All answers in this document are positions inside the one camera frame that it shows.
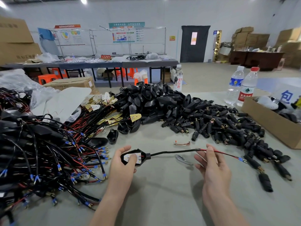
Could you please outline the person's right hand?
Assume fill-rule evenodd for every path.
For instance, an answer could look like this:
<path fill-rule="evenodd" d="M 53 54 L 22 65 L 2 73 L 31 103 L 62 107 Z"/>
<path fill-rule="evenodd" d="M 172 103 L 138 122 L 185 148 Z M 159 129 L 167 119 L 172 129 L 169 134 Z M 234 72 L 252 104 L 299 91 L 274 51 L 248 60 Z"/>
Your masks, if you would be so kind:
<path fill-rule="evenodd" d="M 230 197 L 231 171 L 222 154 L 222 163 L 207 163 L 206 150 L 197 151 L 194 166 L 203 176 L 202 196 L 207 193 L 225 193 Z"/>

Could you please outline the person's left forearm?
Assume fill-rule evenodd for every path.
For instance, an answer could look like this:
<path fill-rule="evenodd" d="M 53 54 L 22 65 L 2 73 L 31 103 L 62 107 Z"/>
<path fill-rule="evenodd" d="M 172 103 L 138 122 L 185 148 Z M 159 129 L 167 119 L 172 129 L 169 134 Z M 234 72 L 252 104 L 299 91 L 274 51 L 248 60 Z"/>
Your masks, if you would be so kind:
<path fill-rule="evenodd" d="M 114 226 L 128 189 L 107 189 L 88 226 Z"/>

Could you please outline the person's right forearm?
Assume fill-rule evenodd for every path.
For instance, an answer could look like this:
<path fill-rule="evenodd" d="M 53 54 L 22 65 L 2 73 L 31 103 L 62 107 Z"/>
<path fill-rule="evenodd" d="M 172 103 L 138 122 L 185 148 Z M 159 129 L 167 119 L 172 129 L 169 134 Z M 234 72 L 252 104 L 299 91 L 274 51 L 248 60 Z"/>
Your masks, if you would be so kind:
<path fill-rule="evenodd" d="M 250 226 L 227 194 L 207 193 L 203 202 L 214 226 Z"/>

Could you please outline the silver metal clip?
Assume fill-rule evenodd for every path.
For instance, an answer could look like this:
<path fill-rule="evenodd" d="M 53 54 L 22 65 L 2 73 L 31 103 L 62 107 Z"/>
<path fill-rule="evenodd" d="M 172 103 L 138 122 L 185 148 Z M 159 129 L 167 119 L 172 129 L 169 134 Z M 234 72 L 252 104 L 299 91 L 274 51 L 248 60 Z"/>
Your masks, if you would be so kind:
<path fill-rule="evenodd" d="M 188 162 L 183 156 L 176 154 L 175 158 L 186 165 L 193 166 L 193 163 Z"/>

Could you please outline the open brown cardboard box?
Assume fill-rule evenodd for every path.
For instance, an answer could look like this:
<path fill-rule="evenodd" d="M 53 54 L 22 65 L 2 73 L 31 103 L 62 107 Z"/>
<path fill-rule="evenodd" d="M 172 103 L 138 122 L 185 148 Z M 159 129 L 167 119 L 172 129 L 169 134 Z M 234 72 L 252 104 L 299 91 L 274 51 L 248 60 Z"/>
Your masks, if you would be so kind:
<path fill-rule="evenodd" d="M 257 103 L 254 98 L 244 100 L 242 111 L 289 148 L 301 150 L 301 125 Z"/>

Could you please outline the blue label water bottle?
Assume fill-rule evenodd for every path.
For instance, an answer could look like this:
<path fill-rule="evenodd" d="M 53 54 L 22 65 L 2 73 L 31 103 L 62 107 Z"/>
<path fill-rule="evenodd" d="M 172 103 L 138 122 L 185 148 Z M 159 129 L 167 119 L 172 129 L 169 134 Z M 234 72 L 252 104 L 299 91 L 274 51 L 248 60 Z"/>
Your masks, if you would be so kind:
<path fill-rule="evenodd" d="M 224 99 L 225 103 L 232 105 L 237 101 L 240 87 L 244 79 L 243 71 L 244 71 L 244 66 L 238 66 L 237 70 L 232 74 L 229 82 L 226 98 Z"/>

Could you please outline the red label water bottle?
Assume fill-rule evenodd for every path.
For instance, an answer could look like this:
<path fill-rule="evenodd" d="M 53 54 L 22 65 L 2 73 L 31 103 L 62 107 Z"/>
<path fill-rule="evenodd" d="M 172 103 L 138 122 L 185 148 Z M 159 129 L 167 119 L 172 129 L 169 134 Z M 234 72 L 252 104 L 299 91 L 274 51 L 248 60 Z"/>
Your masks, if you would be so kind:
<path fill-rule="evenodd" d="M 255 87 L 258 82 L 258 71 L 259 70 L 260 70 L 259 67 L 252 67 L 250 69 L 250 72 L 244 78 L 241 88 L 240 88 L 240 91 L 239 91 L 238 99 L 236 102 L 237 106 L 242 107 L 245 99 L 247 97 L 253 96 Z"/>

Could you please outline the orange plastic stool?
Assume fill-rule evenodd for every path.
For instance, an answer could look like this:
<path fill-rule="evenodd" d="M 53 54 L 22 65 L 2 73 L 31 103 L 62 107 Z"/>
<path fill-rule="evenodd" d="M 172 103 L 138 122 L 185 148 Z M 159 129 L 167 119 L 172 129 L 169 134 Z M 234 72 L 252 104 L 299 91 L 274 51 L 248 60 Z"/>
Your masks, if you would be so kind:
<path fill-rule="evenodd" d="M 60 68 L 51 68 L 52 74 L 55 74 L 58 79 L 68 78 L 68 75 L 65 70 L 61 70 Z"/>
<path fill-rule="evenodd" d="M 138 72 L 137 68 L 121 68 L 123 77 L 131 77 L 134 79 L 134 74 Z M 116 68 L 116 75 L 121 75 L 120 68 Z"/>
<path fill-rule="evenodd" d="M 54 80 L 60 79 L 59 75 L 56 74 L 44 74 L 38 76 L 38 82 L 40 85 L 47 84 L 49 82 L 52 82 Z"/>

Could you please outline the pile of assembled black harnesses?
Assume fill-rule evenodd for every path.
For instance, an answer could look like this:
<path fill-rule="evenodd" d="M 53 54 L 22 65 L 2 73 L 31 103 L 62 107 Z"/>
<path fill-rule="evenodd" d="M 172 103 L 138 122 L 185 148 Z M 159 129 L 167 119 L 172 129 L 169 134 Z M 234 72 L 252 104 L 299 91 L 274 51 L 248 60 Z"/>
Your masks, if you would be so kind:
<path fill-rule="evenodd" d="M 51 198 L 67 192 L 79 205 L 93 206 L 101 198 L 80 191 L 77 184 L 102 183 L 111 158 L 106 146 L 85 141 L 79 118 L 61 123 L 50 114 L 29 111 L 31 93 L 0 88 L 0 226 L 17 226 L 13 210 L 29 206 L 29 198 Z"/>

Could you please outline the long grey work table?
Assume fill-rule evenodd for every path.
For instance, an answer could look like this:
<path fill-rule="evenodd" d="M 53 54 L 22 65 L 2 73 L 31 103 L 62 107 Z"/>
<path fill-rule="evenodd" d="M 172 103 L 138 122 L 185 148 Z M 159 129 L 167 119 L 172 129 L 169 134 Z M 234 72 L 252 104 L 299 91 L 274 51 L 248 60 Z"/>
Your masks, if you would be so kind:
<path fill-rule="evenodd" d="M 39 72 L 42 74 L 41 68 L 46 68 L 47 73 L 50 74 L 49 68 L 60 68 L 61 70 L 66 70 L 68 78 L 70 78 L 68 70 L 78 70 L 80 77 L 84 76 L 83 69 L 92 69 L 93 78 L 95 78 L 94 68 L 106 68 L 113 69 L 116 71 L 116 68 L 148 68 L 150 71 L 149 82 L 152 83 L 152 70 L 153 69 L 162 69 L 166 67 L 175 67 L 179 62 L 175 59 L 169 60 L 135 60 L 135 61 L 126 61 L 126 62 L 101 62 L 101 63 L 86 63 L 86 62 L 77 62 L 77 63 L 66 63 L 66 62 L 54 62 L 54 63 L 37 63 L 37 64 L 3 64 L 0 65 L 0 70 L 3 69 L 25 69 L 25 68 L 38 68 Z"/>

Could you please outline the white and blue sign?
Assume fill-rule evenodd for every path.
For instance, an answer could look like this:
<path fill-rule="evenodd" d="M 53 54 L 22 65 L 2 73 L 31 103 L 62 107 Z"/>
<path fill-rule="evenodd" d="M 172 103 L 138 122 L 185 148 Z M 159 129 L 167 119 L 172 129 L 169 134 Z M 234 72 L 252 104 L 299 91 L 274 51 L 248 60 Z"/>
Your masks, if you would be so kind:
<path fill-rule="evenodd" d="M 301 86 L 286 83 L 277 83 L 272 90 L 271 96 L 280 100 L 283 104 L 292 104 L 301 98 Z"/>

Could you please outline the dark wooden desk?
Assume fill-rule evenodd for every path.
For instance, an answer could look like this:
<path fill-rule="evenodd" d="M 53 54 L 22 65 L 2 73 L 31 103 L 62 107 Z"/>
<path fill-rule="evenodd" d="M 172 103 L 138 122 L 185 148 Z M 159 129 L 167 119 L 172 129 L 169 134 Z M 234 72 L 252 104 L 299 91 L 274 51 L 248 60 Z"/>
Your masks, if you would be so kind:
<path fill-rule="evenodd" d="M 259 67 L 260 71 L 273 71 L 278 68 L 283 55 L 283 52 L 233 51 L 230 54 L 229 63 L 246 68 Z"/>

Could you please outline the clear plastic bags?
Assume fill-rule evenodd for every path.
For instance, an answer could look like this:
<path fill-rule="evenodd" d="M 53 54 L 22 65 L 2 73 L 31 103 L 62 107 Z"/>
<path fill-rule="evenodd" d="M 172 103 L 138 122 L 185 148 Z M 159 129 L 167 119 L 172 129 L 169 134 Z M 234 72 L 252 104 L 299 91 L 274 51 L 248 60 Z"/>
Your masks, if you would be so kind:
<path fill-rule="evenodd" d="M 15 90 L 18 93 L 32 91 L 30 110 L 49 101 L 61 91 L 53 87 L 45 87 L 29 78 L 23 69 L 0 71 L 0 87 Z"/>

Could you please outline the teal header wall poster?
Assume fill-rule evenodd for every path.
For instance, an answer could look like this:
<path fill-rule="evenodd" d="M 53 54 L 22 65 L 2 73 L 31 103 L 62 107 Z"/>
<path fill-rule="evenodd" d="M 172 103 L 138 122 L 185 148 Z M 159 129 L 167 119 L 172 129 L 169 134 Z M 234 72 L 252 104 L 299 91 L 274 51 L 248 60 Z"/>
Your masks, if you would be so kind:
<path fill-rule="evenodd" d="M 145 22 L 109 23 L 113 43 L 140 43 L 144 41 Z"/>

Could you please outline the orange header wall poster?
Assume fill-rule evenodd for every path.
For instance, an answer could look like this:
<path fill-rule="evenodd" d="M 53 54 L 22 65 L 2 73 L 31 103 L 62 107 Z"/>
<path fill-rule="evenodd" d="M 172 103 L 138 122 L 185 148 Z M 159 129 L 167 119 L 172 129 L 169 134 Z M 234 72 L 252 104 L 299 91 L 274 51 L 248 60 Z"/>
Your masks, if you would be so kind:
<path fill-rule="evenodd" d="M 57 44 L 61 46 L 84 44 L 81 37 L 80 24 L 55 25 L 52 34 L 57 41 Z"/>

